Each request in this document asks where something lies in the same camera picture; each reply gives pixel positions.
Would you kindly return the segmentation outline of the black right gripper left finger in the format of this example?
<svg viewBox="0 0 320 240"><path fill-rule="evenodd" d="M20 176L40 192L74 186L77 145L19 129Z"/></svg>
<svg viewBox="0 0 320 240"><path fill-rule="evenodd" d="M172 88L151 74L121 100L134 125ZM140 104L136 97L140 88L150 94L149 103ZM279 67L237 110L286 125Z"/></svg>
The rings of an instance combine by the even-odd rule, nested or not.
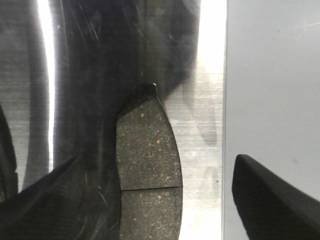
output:
<svg viewBox="0 0 320 240"><path fill-rule="evenodd" d="M75 240L83 231L86 169L71 158L0 205L2 240Z"/></svg>

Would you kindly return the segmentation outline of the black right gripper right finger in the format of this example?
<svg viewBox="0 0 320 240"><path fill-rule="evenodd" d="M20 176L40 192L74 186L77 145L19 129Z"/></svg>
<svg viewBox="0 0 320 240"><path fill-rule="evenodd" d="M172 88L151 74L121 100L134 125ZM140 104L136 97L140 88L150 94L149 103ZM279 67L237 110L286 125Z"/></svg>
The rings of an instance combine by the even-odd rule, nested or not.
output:
<svg viewBox="0 0 320 240"><path fill-rule="evenodd" d="M320 238L320 202L249 155L236 156L231 189L249 239Z"/></svg>

